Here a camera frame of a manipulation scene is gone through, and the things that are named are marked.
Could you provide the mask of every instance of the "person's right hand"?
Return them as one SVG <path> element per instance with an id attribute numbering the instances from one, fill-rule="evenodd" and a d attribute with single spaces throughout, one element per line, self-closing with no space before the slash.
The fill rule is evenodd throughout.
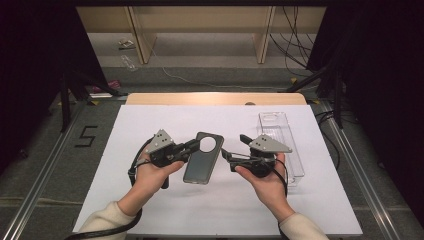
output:
<path id="1" fill-rule="evenodd" d="M 150 155 L 143 149 L 138 159 L 150 161 Z M 165 179 L 172 173 L 181 169 L 184 165 L 182 161 L 159 168 L 152 163 L 138 166 L 134 186 L 128 193 L 118 201 L 118 206 L 123 213 L 128 216 L 135 216 L 137 212 L 149 201 L 149 199 L 159 191 Z"/>
<path id="2" fill-rule="evenodd" d="M 277 153 L 276 158 L 283 163 L 285 162 L 284 153 Z M 242 166 L 237 166 L 235 169 L 244 179 L 252 184 L 259 200 L 274 214 L 278 222 L 284 221 L 295 213 L 287 202 L 283 183 L 274 172 L 271 172 L 266 177 L 258 178 Z M 285 176 L 284 165 L 279 161 L 276 161 L 274 169 L 281 176 Z"/>

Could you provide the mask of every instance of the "white paper sheet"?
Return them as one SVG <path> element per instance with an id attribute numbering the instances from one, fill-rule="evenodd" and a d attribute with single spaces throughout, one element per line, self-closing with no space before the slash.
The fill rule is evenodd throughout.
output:
<path id="1" fill-rule="evenodd" d="M 163 128 L 176 143 L 209 132 L 225 138 L 223 148 L 249 153 L 240 134 L 257 136 L 260 112 L 285 112 L 305 176 L 289 188 L 292 207 L 311 218 L 328 235 L 360 235 L 361 228 L 341 185 L 309 106 L 122 106 L 74 231 L 94 211 L 119 200 L 130 188 L 127 171 L 144 142 Z M 144 236 L 279 236 L 273 215 L 250 184 L 220 156 L 209 184 L 184 183 L 183 169 L 170 176 L 144 206 L 129 234 Z"/>

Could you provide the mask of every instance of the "cable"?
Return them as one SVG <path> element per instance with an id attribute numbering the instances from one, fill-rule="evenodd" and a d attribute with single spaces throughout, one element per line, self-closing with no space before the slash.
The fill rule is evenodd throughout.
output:
<path id="1" fill-rule="evenodd" d="M 291 21 L 290 21 L 290 19 L 289 19 L 289 16 L 287 15 L 287 12 L 286 12 L 286 9 L 285 9 L 285 7 L 283 6 L 283 12 L 284 12 L 284 15 L 286 16 L 286 19 L 287 19 L 287 22 L 289 23 L 289 26 L 290 26 L 290 29 L 292 30 L 292 35 L 290 36 L 290 42 L 289 43 L 291 43 L 291 39 L 292 39 L 292 37 L 293 36 L 295 36 L 296 37 L 296 40 L 297 40 L 297 43 L 298 43 L 298 45 L 299 46 L 302 46 L 302 48 L 303 48 L 303 45 L 302 45 L 302 43 L 300 42 L 300 40 L 299 40 L 299 36 L 297 35 L 297 16 L 298 16 L 298 12 L 299 12 L 299 7 L 293 7 L 293 13 L 294 13 L 294 23 L 293 23 L 293 25 L 291 24 Z M 302 58 L 303 58 L 303 61 L 305 62 L 305 63 L 307 63 L 307 61 L 305 60 L 305 58 L 304 58 L 304 56 L 303 56 L 303 54 L 302 54 L 302 50 L 301 50 L 301 47 L 299 47 L 299 51 L 300 51 L 300 55 L 302 56 Z"/>
<path id="2" fill-rule="evenodd" d="M 309 34 L 306 34 L 306 36 L 308 37 L 309 41 L 311 41 L 312 45 L 314 45 L 314 41 L 312 41 L 311 37 L 309 36 Z"/>
<path id="3" fill-rule="evenodd" d="M 315 86 L 312 86 L 312 87 L 308 87 L 308 88 L 302 88 L 299 91 L 311 90 L 311 89 L 317 88 L 318 86 L 319 86 L 319 84 L 318 85 L 315 85 Z"/>
<path id="4" fill-rule="evenodd" d="M 286 179 L 283 179 L 283 176 L 281 176 L 281 174 L 279 172 L 277 172 L 277 170 L 275 170 L 275 168 L 271 169 L 275 175 L 277 175 L 277 177 L 281 180 L 281 182 L 283 182 L 284 185 L 284 190 L 286 193 L 286 197 L 287 197 L 287 193 L 288 193 L 288 182 L 289 182 L 289 173 L 287 171 L 287 167 L 286 164 L 284 164 L 281 160 L 276 159 L 276 161 L 280 162 L 281 164 L 283 164 L 284 166 L 284 171 L 285 171 L 285 175 L 286 175 Z"/>
<path id="5" fill-rule="evenodd" d="M 312 49 L 310 49 L 310 48 L 307 48 L 307 47 L 304 47 L 304 46 L 302 46 L 302 45 L 297 45 L 297 44 L 294 44 L 294 43 L 290 42 L 289 40 L 287 40 L 287 39 L 284 37 L 284 35 L 283 35 L 282 33 L 280 33 L 280 36 L 281 36 L 281 38 L 282 38 L 284 41 L 286 41 L 286 42 L 290 43 L 290 44 L 291 44 L 291 45 L 293 45 L 293 46 L 300 47 L 300 48 L 306 49 L 306 50 L 308 50 L 308 51 L 312 51 Z"/>
<path id="6" fill-rule="evenodd" d="M 138 150 L 138 152 L 135 155 L 134 160 L 131 164 L 131 168 L 128 170 L 128 176 L 130 178 L 131 186 L 133 186 L 135 184 L 135 174 L 136 174 L 136 170 L 137 170 L 135 168 L 135 166 L 136 166 L 137 160 L 138 160 L 141 152 L 143 151 L 143 149 L 147 146 L 147 144 L 151 143 L 152 140 L 153 140 L 153 138 L 150 138 L 149 140 L 147 140 L 143 144 L 143 146 Z M 77 234 L 73 234 L 73 235 L 68 236 L 67 238 L 65 238 L 65 240 L 105 237 L 105 236 L 110 236 L 110 235 L 115 235 L 115 234 L 118 234 L 118 233 L 126 232 L 126 231 L 130 230 L 131 228 L 133 228 L 135 225 L 137 225 L 137 223 L 140 221 L 142 213 L 143 213 L 143 209 L 140 209 L 137 212 L 135 218 L 130 223 L 128 223 L 127 225 L 116 227 L 116 228 L 113 228 L 113 229 L 77 233 Z"/>
<path id="7" fill-rule="evenodd" d="M 281 51 L 281 52 L 283 52 L 284 53 L 284 55 L 286 56 L 286 57 L 288 57 L 288 58 L 290 58 L 291 60 L 293 60 L 294 62 L 296 62 L 297 64 L 299 64 L 300 66 L 302 66 L 303 68 L 307 68 L 307 66 L 305 65 L 305 64 L 303 64 L 303 63 L 301 63 L 299 60 L 297 60 L 295 57 L 293 57 L 293 55 L 291 55 L 290 53 L 288 53 L 287 52 L 287 50 L 284 50 L 283 49 L 283 47 L 281 47 L 278 43 L 277 43 L 277 41 L 274 39 L 274 37 L 272 36 L 272 34 L 270 34 L 269 35 L 270 37 L 271 37 L 271 40 L 275 43 L 275 45 L 276 45 L 276 47 Z"/>
<path id="8" fill-rule="evenodd" d="M 153 50 L 153 48 L 151 46 L 148 46 L 150 48 L 150 50 L 152 51 L 153 55 L 160 61 L 162 62 L 162 60 L 156 55 L 156 52 Z M 215 85 L 215 84 L 211 84 L 211 83 L 205 83 L 205 82 L 193 82 L 190 80 L 187 80 L 183 77 L 180 76 L 175 76 L 172 75 L 170 73 L 168 73 L 165 70 L 165 67 L 162 66 L 162 71 L 165 73 L 165 75 L 167 75 L 168 77 L 171 78 L 176 78 L 176 79 L 180 79 L 184 82 L 190 83 L 190 84 L 196 84 L 196 85 L 206 85 L 206 86 L 210 86 L 210 87 L 215 87 L 215 88 L 241 88 L 241 89 L 273 89 L 273 90 L 286 90 L 288 88 L 279 88 L 279 87 L 246 87 L 246 86 L 239 86 L 239 85 Z"/>

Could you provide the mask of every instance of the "transparent plastic container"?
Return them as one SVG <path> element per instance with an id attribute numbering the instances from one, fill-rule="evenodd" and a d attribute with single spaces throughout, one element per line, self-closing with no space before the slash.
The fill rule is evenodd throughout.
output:
<path id="1" fill-rule="evenodd" d="M 302 177 L 305 176 L 305 172 L 299 158 L 286 114 L 284 112 L 259 113 L 257 132 L 258 135 L 266 134 L 272 139 L 279 141 L 292 149 L 291 153 L 285 153 L 288 172 L 288 186 L 297 186 Z"/>

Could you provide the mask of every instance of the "white sleeve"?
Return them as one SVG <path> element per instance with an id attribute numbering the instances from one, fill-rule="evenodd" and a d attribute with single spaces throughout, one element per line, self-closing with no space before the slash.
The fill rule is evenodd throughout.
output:
<path id="1" fill-rule="evenodd" d="M 291 240 L 328 239 L 324 232 L 309 218 L 295 213 L 279 224 L 281 231 Z"/>
<path id="2" fill-rule="evenodd" d="M 90 232 L 107 230 L 120 227 L 130 223 L 135 217 L 125 215 L 118 207 L 117 202 L 109 203 L 105 209 L 92 213 L 84 222 L 79 232 Z M 102 240 L 123 240 L 125 239 L 126 232 L 92 239 Z"/>

